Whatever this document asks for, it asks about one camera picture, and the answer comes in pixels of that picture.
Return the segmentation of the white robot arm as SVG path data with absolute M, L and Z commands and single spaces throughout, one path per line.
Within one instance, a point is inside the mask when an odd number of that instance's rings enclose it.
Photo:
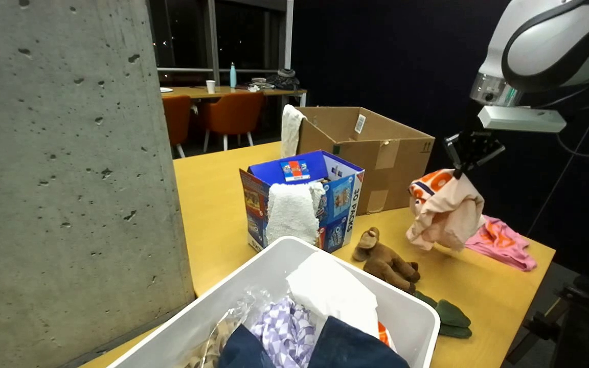
M 550 133 L 567 127 L 548 107 L 522 105 L 523 96 L 589 86 L 589 0 L 510 0 L 477 72 L 470 98 L 481 105 L 483 133 L 444 139 L 452 175 L 506 151 L 488 128 Z

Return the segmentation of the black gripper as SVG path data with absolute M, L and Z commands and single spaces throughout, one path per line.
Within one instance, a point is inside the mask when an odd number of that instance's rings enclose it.
M 460 160 L 458 144 L 466 153 L 465 160 Z M 444 151 L 452 164 L 452 175 L 460 181 L 462 172 L 470 174 L 502 155 L 506 145 L 492 131 L 470 131 L 462 139 L 460 133 L 444 138 Z

